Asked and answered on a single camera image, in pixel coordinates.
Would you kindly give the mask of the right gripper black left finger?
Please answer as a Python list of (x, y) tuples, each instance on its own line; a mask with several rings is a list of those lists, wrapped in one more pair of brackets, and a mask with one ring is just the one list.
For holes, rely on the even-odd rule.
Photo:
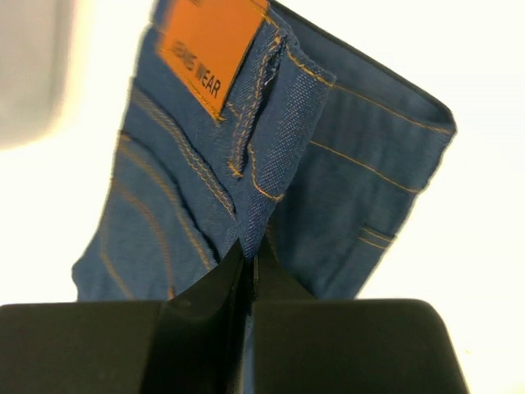
[(4, 393), (239, 393), (244, 255), (169, 301), (4, 305)]

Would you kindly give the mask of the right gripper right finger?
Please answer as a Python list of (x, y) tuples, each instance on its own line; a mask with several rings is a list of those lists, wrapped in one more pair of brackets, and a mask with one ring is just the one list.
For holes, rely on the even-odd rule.
[(266, 238), (246, 245), (248, 393), (465, 393), (449, 333), (417, 299), (319, 299)]

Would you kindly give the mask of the dark blue denim trousers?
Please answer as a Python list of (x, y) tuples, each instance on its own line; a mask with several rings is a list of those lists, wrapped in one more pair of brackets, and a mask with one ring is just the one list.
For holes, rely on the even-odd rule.
[(80, 301), (168, 300), (267, 238), (355, 297), (456, 132), (427, 92), (274, 1), (161, 1), (139, 51)]

